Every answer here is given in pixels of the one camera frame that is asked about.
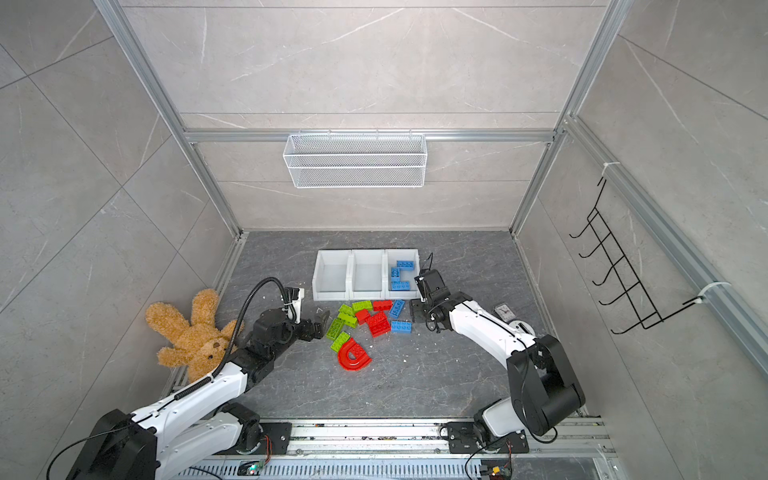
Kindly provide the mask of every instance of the vertical metal post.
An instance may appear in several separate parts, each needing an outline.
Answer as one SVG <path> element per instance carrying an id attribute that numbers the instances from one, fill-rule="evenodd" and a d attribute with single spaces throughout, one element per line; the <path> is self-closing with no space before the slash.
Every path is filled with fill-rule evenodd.
<path id="1" fill-rule="evenodd" d="M 557 157 L 558 150 L 562 145 L 564 137 L 563 133 L 563 120 L 567 117 L 576 115 L 581 104 L 584 103 L 584 99 L 587 97 L 589 88 L 594 83 L 595 77 L 598 76 L 600 66 L 603 65 L 608 51 L 611 49 L 611 45 L 614 43 L 614 39 L 621 28 L 621 24 L 624 23 L 624 19 L 629 13 L 629 9 L 632 6 L 634 0 L 612 0 L 612 2 L 606 8 L 603 21 L 600 23 L 598 33 L 595 35 L 592 41 L 592 46 L 587 53 L 587 57 L 584 60 L 584 64 L 581 66 L 576 82 L 571 89 L 571 94 L 568 95 L 568 99 L 565 102 L 563 111 L 560 113 L 557 125 L 555 126 L 555 140 L 552 145 L 545 151 L 541 157 L 536 171 L 533 174 L 531 183 L 528 184 L 528 189 L 525 191 L 523 200 L 520 202 L 520 207 L 515 215 L 512 224 L 509 226 L 509 231 L 512 235 L 520 233 L 520 229 L 528 217 L 528 213 L 533 207 L 533 203 L 536 201 L 541 185 L 544 183 L 544 179 L 547 177 L 554 158 Z"/>
<path id="2" fill-rule="evenodd" d="M 131 67 L 133 67 L 136 75 L 154 102 L 154 106 L 160 112 L 160 116 L 168 126 L 170 133 L 174 136 L 181 151 L 184 152 L 184 156 L 190 162 L 197 178 L 200 179 L 203 187 L 208 192 L 208 196 L 214 203 L 216 210 L 219 211 L 219 215 L 221 215 L 224 223 L 230 229 L 232 236 L 238 237 L 242 229 L 237 223 L 237 219 L 235 219 L 229 204 L 224 199 L 224 195 L 221 193 L 214 176 L 208 171 L 203 158 L 185 138 L 181 118 L 152 68 L 147 54 L 139 44 L 136 34 L 123 12 L 123 8 L 118 4 L 117 0 L 94 0 L 94 3 L 101 12 L 101 16 L 104 17 L 104 21 L 107 22 L 107 25 L 112 30 L 118 44 L 123 49 L 128 63 L 131 64 Z"/>

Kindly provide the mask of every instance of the green building block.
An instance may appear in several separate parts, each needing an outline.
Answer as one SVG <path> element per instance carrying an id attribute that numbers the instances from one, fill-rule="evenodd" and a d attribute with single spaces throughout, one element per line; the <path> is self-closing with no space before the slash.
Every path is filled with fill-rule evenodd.
<path id="1" fill-rule="evenodd" d="M 331 340 L 335 340 L 336 337 L 341 333 L 342 328 L 344 328 L 344 320 L 337 318 L 333 320 L 331 326 L 328 327 L 328 333 L 326 333 L 326 336 Z"/>
<path id="2" fill-rule="evenodd" d="M 331 350 L 338 353 L 339 350 L 341 350 L 341 345 L 344 345 L 347 340 L 351 339 L 352 337 L 349 336 L 347 332 L 341 332 L 339 336 L 336 337 L 335 340 L 333 340 L 333 343 L 331 343 Z"/>
<path id="3" fill-rule="evenodd" d="M 351 326 L 353 329 L 357 328 L 357 318 L 346 313 L 340 313 L 339 318 L 344 321 L 346 325 Z"/>
<path id="4" fill-rule="evenodd" d="M 358 313 L 360 310 L 373 310 L 373 304 L 370 300 L 355 302 L 352 304 L 352 309 L 355 310 L 355 313 Z"/>

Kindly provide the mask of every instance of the work surface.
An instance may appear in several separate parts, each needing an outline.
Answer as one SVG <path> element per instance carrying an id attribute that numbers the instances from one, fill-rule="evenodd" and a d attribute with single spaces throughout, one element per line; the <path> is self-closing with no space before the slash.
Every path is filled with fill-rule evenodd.
<path id="1" fill-rule="evenodd" d="M 524 267 L 506 232 L 255 232 L 250 233 L 221 300 L 217 324 L 237 318 L 245 297 L 266 276 L 306 289 L 302 317 L 331 310 L 340 302 L 314 302 L 312 275 L 317 250 L 418 248 L 451 291 L 461 290 L 487 310 L 505 302 L 519 319 L 544 332 Z M 266 308 L 282 304 L 273 284 L 263 287 L 248 309 L 246 330 Z M 410 319 L 409 309 L 401 315 Z M 376 339 L 367 326 L 345 328 L 373 359 L 347 372 L 330 340 L 297 341 L 274 371 L 238 401 L 262 417 L 446 417 L 471 416 L 509 395 L 505 368 L 458 333 L 430 332 L 415 324 L 410 335 Z"/>

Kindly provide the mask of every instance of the gray wall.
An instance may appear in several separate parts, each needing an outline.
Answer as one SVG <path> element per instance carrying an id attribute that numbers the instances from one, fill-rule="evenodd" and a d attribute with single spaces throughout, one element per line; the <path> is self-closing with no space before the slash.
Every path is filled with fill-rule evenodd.
<path id="1" fill-rule="evenodd" d="M 122 4 L 191 128 L 553 128 L 607 2 Z M 278 144 L 200 148 L 247 229 L 505 230 L 543 150 L 430 144 L 423 188 L 298 190 Z"/>
<path id="2" fill-rule="evenodd" d="M 188 313 L 232 238 L 90 0 L 4 2 L 0 45 L 0 478 L 44 478 L 161 394 L 144 308 Z"/>
<path id="3" fill-rule="evenodd" d="M 635 2 L 580 116 L 763 318 L 765 2 Z M 631 325 L 592 233 L 601 169 L 566 141 L 520 241 L 548 312 L 632 478 L 765 478 L 768 383 L 705 306 Z M 609 184 L 611 229 L 663 314 L 697 294 Z M 605 234 L 598 228 L 598 234 Z M 609 252 L 616 259 L 615 245 Z M 625 284 L 631 278 L 619 269 Z M 633 295 L 641 315 L 649 302 Z"/>

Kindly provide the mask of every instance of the black wire hook rack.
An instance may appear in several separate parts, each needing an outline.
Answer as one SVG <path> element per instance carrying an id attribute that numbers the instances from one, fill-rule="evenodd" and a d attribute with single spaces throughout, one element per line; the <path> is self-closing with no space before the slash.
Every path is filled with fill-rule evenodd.
<path id="1" fill-rule="evenodd" d="M 621 289 L 623 290 L 623 292 L 608 303 L 603 303 L 600 300 L 598 300 L 598 302 L 601 305 L 607 306 L 617 302 L 621 297 L 626 296 L 627 299 L 629 300 L 630 305 L 632 305 L 632 310 L 634 311 L 634 315 L 637 317 L 637 322 L 632 324 L 628 328 L 621 330 L 620 332 L 617 332 L 616 330 L 611 329 L 611 333 L 613 333 L 614 335 L 622 335 L 626 332 L 629 332 L 630 330 L 632 330 L 638 325 L 642 326 L 643 329 L 647 330 L 658 325 L 659 323 L 662 323 L 664 320 L 670 319 L 672 316 L 677 315 L 683 310 L 686 310 L 694 305 L 697 305 L 698 303 L 701 303 L 701 300 L 703 299 L 703 297 L 701 295 L 697 295 L 694 298 L 683 302 L 683 306 L 680 309 L 675 310 L 674 312 L 670 313 L 667 316 L 661 315 L 661 313 L 659 312 L 659 309 L 656 307 L 656 304 L 654 303 L 654 299 L 652 299 L 648 294 L 648 290 L 645 289 L 645 285 L 643 285 L 643 281 L 637 275 L 637 272 L 635 271 L 634 266 L 632 266 L 632 262 L 629 261 L 629 257 L 627 257 L 627 254 L 624 252 L 624 248 L 621 247 L 621 244 L 619 243 L 618 238 L 616 238 L 613 230 L 611 230 L 611 227 L 608 226 L 608 223 L 605 221 L 605 218 L 603 218 L 603 215 L 600 213 L 598 209 L 598 203 L 600 202 L 600 197 L 603 195 L 603 190 L 605 190 L 605 177 L 601 177 L 600 181 L 598 182 L 598 187 L 600 187 L 600 193 L 598 194 L 597 200 L 594 201 L 594 206 L 592 207 L 592 210 L 590 210 L 589 214 L 587 215 L 587 226 L 584 227 L 584 229 L 578 235 L 574 236 L 574 235 L 568 234 L 568 236 L 570 236 L 571 238 L 579 238 L 581 237 L 581 235 L 584 234 L 585 231 L 587 231 L 587 229 L 591 229 L 592 233 L 594 233 L 595 238 L 600 240 L 597 246 L 589 254 L 587 255 L 582 255 L 581 253 L 578 254 L 581 258 L 589 258 L 592 256 L 592 254 L 598 251 L 598 249 L 602 248 L 603 253 L 605 253 L 605 256 L 608 258 L 608 262 L 611 264 L 611 266 L 608 268 L 608 272 L 605 273 L 605 278 L 603 278 L 603 280 L 600 283 L 592 280 L 592 283 L 595 286 L 603 285 L 608 280 L 608 277 L 611 275 L 611 272 L 616 273 L 616 278 L 618 278 L 619 284 L 621 285 Z M 603 225 L 605 225 L 605 229 L 608 231 L 608 233 L 602 238 L 600 237 L 600 235 L 598 235 L 598 231 L 594 228 L 594 225 L 593 225 L 593 222 L 595 221 L 595 219 L 598 219 L 598 218 L 603 223 Z M 614 242 L 619 248 L 619 251 L 621 252 L 621 256 L 618 257 L 616 260 L 613 260 L 611 258 L 611 255 L 608 253 L 608 250 L 605 248 L 605 241 L 608 240 L 609 238 L 613 238 Z M 619 275 L 619 272 L 617 272 L 616 270 L 616 267 L 622 261 L 627 263 L 636 280 L 630 286 L 627 286 L 626 284 L 624 284 L 624 281 L 621 279 L 621 275 Z M 635 306 L 634 301 L 632 300 L 632 296 L 629 294 L 629 292 L 632 291 L 632 289 L 634 289 L 635 287 L 640 287 L 643 290 L 643 293 L 648 298 L 650 305 L 653 307 L 654 311 L 650 315 L 641 317 L 639 312 L 637 311 L 637 307 Z M 646 323 L 644 323 L 647 320 L 650 320 L 651 318 L 653 318 L 654 316 L 658 318 L 656 321 L 652 322 L 650 325 L 646 325 Z"/>

